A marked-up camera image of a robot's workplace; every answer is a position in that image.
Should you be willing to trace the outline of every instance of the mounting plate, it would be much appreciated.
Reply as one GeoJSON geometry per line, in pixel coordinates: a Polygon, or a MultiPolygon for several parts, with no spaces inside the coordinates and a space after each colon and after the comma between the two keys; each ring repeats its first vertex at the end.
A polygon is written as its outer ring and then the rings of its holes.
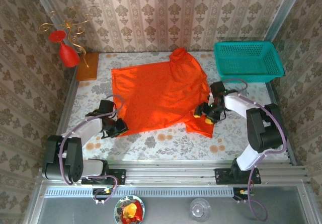
{"type": "MultiPolygon", "coordinates": [[[[109,169],[109,175],[113,175],[118,179],[118,185],[125,185],[126,170],[109,169]]],[[[108,179],[82,179],[82,185],[114,185],[112,178],[108,179]]]]}
{"type": "MultiPolygon", "coordinates": [[[[216,184],[217,185],[235,185],[235,184],[248,184],[248,179],[250,176],[251,171],[243,171],[243,174],[240,175],[240,179],[237,182],[234,178],[233,175],[230,174],[231,169],[215,169],[215,179],[216,179],[216,184]]],[[[260,176],[260,171],[255,168],[253,175],[252,175],[252,181],[254,184],[261,184],[261,176],[260,176]]]]}

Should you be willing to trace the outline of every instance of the wooden block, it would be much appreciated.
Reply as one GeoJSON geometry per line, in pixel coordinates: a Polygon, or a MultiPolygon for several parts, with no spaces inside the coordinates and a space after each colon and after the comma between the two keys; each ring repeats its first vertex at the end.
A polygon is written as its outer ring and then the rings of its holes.
{"type": "Polygon", "coordinates": [[[93,81],[97,78],[97,67],[99,64],[99,53],[89,53],[85,55],[85,60],[89,67],[86,66],[83,55],[80,55],[80,62],[78,64],[76,80],[93,81]]]}

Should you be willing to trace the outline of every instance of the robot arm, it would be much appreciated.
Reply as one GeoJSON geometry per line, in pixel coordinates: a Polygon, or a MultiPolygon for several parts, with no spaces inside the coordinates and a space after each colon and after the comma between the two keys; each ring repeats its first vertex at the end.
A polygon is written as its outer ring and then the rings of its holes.
{"type": "MultiPolygon", "coordinates": [[[[244,152],[237,157],[237,165],[241,171],[250,170],[255,163],[270,149],[276,149],[283,144],[281,135],[273,121],[263,110],[243,99],[237,93],[224,96],[225,107],[243,116],[247,120],[249,144],[244,152]]],[[[277,105],[269,104],[265,108],[273,114],[282,125],[282,117],[277,105]]]]}
{"type": "MultiPolygon", "coordinates": [[[[102,100],[100,106],[95,111],[86,115],[86,119],[113,111],[114,103],[108,100],[102,100]]],[[[63,150],[63,167],[66,178],[70,182],[77,182],[80,178],[87,176],[98,176],[110,174],[111,170],[104,160],[83,160],[82,147],[95,135],[102,132],[102,138],[116,137],[127,131],[125,122],[119,118],[113,120],[108,116],[99,117],[88,121],[77,132],[73,132],[67,139],[63,150]]],[[[59,149],[62,140],[67,133],[63,135],[53,135],[48,138],[42,174],[44,178],[63,180],[59,167],[59,149]]]]}
{"type": "MultiPolygon", "coordinates": [[[[282,137],[274,122],[254,104],[238,96],[235,90],[226,90],[222,82],[210,86],[213,104],[203,103],[195,110],[195,115],[206,115],[206,122],[216,123],[223,119],[222,112],[234,111],[247,120],[248,146],[232,163],[231,174],[238,181],[243,172],[249,171],[267,151],[283,144],[282,137]]],[[[276,104],[265,105],[278,123],[283,127],[282,117],[276,104]]]]}

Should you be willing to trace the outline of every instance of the white arm segment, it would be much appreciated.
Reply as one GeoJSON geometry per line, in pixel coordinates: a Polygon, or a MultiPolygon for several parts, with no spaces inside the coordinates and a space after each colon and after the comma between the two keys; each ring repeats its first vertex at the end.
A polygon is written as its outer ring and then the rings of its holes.
{"type": "Polygon", "coordinates": [[[91,137],[98,134],[103,129],[103,124],[101,118],[96,118],[92,121],[89,121],[83,125],[76,133],[72,134],[69,138],[79,137],[82,140],[82,146],[91,139],[91,137]]]}
{"type": "MultiPolygon", "coordinates": [[[[84,146],[88,140],[93,136],[97,135],[103,129],[103,124],[101,118],[94,119],[84,124],[76,133],[72,134],[69,138],[79,137],[82,140],[82,146],[84,146]]],[[[83,160],[83,173],[82,177],[90,175],[101,175],[103,170],[103,162],[99,160],[83,160]]]]}
{"type": "MultiPolygon", "coordinates": [[[[225,107],[227,109],[238,113],[240,116],[243,116],[244,118],[247,118],[246,111],[248,109],[258,108],[257,106],[245,102],[241,98],[239,98],[237,92],[225,96],[224,100],[225,107]]],[[[264,154],[264,152],[259,154],[257,151],[253,150],[252,147],[248,144],[244,152],[237,157],[237,164],[240,170],[250,170],[255,165],[257,160],[264,154]]]]}
{"type": "Polygon", "coordinates": [[[103,170],[103,162],[99,160],[83,160],[82,177],[90,175],[101,175],[103,170]]]}
{"type": "Polygon", "coordinates": [[[240,116],[246,119],[246,111],[251,108],[258,108],[257,106],[243,101],[238,97],[237,92],[230,93],[224,97],[225,107],[228,110],[232,110],[238,113],[240,116]]]}

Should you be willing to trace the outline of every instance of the table surface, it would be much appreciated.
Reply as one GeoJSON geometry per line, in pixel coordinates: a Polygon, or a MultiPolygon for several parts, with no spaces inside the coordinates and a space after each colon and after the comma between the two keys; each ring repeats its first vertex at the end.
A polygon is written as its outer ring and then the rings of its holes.
{"type": "MultiPolygon", "coordinates": [[[[191,52],[208,75],[210,85],[220,81],[213,52],[191,52]]],[[[75,97],[68,130],[80,123],[85,115],[98,109],[100,100],[112,94],[111,69],[169,60],[170,52],[100,54],[95,81],[80,82],[75,97]]],[[[228,89],[242,84],[226,84],[228,89]]],[[[265,83],[250,83],[243,92],[262,104],[271,103],[265,83]]],[[[213,138],[187,133],[184,124],[142,132],[130,136],[101,139],[92,137],[83,147],[84,158],[105,160],[233,160],[248,145],[246,120],[228,112],[224,121],[214,127],[213,138]]],[[[266,159],[288,161],[287,153],[269,155],[266,159]]]]}

